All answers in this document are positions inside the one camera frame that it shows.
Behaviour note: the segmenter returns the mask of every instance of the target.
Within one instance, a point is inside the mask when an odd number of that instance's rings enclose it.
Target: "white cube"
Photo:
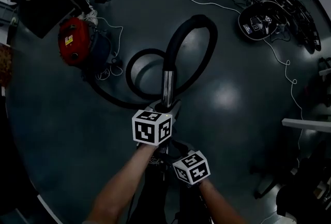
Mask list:
[[[133,140],[158,146],[171,137],[172,115],[139,110],[132,118]]]
[[[194,185],[210,175],[207,159],[201,151],[191,153],[184,159],[172,164],[178,179]]]

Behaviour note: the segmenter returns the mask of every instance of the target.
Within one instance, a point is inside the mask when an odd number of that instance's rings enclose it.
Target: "forearm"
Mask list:
[[[208,179],[201,182],[200,191],[215,224],[245,224]]]
[[[98,224],[115,223],[130,202],[156,147],[142,145],[124,167],[106,184],[95,200],[87,220]]]

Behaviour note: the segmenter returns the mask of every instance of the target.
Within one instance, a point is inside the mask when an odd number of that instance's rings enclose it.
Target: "concrete floor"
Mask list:
[[[237,8],[231,0],[212,1]],[[330,56],[331,44],[331,30],[316,4],[301,1],[315,19],[322,52],[310,54],[295,39],[273,44],[282,61],[291,60],[288,75],[298,80],[294,97],[317,74],[317,59]],[[275,159],[280,121],[288,117],[289,109],[296,115],[299,110],[293,107],[284,67],[277,63],[270,47],[262,41],[245,42],[236,28],[238,14],[217,6],[189,0],[114,0],[96,8],[110,24],[124,26],[119,53],[124,66],[140,50],[165,51],[175,30],[192,15],[204,14],[216,23],[219,38],[210,64],[181,95],[176,138],[190,142],[205,154],[211,181],[248,223],[260,223],[274,212],[277,188],[255,200],[252,194],[260,177],[250,175],[249,167],[267,165]],[[96,194],[135,150],[131,131],[134,111],[99,97],[82,81],[78,69],[62,61],[57,32],[58,26],[44,39],[38,39],[22,24],[19,26],[13,46],[8,114],[36,189],[63,223],[80,223]],[[111,32],[115,46],[119,31]],[[177,58],[179,83],[196,69],[207,40],[204,29],[193,31],[185,40]],[[134,74],[146,63],[147,59],[141,59]],[[161,67],[162,61],[144,75],[142,90],[160,91]],[[129,90],[124,75],[111,76],[100,85],[117,98],[143,102]],[[309,135],[303,134],[303,144]],[[295,145],[298,136],[299,131],[293,131],[287,140]],[[165,209],[168,222],[178,211],[177,196],[174,185]],[[275,215],[265,224],[279,218]]]

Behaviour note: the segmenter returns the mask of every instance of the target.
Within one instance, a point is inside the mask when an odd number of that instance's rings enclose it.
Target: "black handle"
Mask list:
[[[209,54],[205,55],[206,57],[209,57],[208,62],[210,60],[211,55],[213,54],[214,48],[216,46],[217,42],[217,27],[215,23],[210,20],[208,17],[206,17],[203,14],[192,16],[189,20],[184,22],[175,32],[175,34],[172,36],[168,48],[165,54],[164,63],[163,63],[163,70],[164,71],[175,71],[176,66],[176,57],[178,54],[178,51],[184,41],[184,39],[187,37],[187,35],[193,31],[196,28],[203,28],[206,27],[209,30],[209,44],[208,44],[208,50]]]

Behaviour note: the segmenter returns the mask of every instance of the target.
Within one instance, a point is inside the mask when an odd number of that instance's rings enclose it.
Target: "vacuum hose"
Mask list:
[[[176,84],[176,58],[178,51],[184,41],[184,39],[187,37],[187,35],[196,28],[207,28],[209,30],[209,44],[205,53],[205,56],[202,59],[201,64],[195,71],[195,73],[189,78],[181,87],[174,89],[174,86]],[[191,17],[189,20],[187,20],[185,23],[183,23],[175,32],[175,34],[172,36],[168,48],[166,52],[164,53],[161,50],[158,49],[145,49],[140,52],[138,52],[136,55],[132,57],[130,62],[127,65],[126,68],[126,81],[130,87],[130,89],[140,96],[143,99],[147,100],[160,100],[162,99],[162,104],[165,108],[169,108],[173,102],[173,97],[181,94],[185,90],[187,90],[201,75],[201,73],[205,70],[207,67],[210,58],[212,57],[212,54],[214,52],[216,43],[217,43],[217,27],[215,23],[207,18],[205,15],[195,15]],[[162,75],[162,94],[147,94],[138,89],[131,78],[131,71],[133,68],[133,65],[135,62],[141,58],[142,56],[148,55],[148,54],[156,54],[164,58],[163,62],[163,75]],[[127,109],[144,109],[146,108],[149,103],[144,104],[135,104],[135,103],[128,103],[120,101],[108,93],[106,93],[103,89],[101,89],[95,82],[94,74],[87,74],[86,79],[91,85],[91,87],[104,99],[107,101],[123,108]]]

